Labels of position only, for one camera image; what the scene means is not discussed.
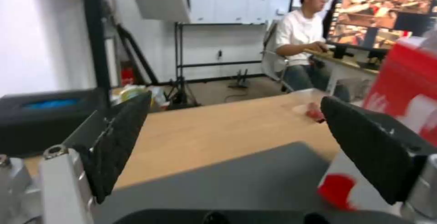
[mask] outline chair armrest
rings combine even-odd
[[[287,59],[285,56],[278,55],[278,54],[276,54],[275,52],[268,51],[268,50],[264,50],[264,51],[262,51],[261,53],[262,53],[262,54],[275,55],[275,56],[277,56],[277,57],[281,57],[285,62],[288,62],[288,59]]]

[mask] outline gray mat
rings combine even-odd
[[[328,166],[304,143],[291,143],[115,191],[95,220],[113,223],[143,209],[326,209],[316,190]]]

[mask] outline blue object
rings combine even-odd
[[[47,101],[25,104],[23,107],[26,109],[53,109],[59,107],[73,106],[77,104],[78,101],[79,101],[78,98],[47,100]]]

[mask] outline red box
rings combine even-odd
[[[363,107],[395,117],[437,146],[437,57],[396,44]]]

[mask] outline floor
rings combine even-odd
[[[189,84],[198,103],[203,106],[281,95],[281,86],[267,77],[248,78],[247,89],[232,89],[236,81],[211,81]]]

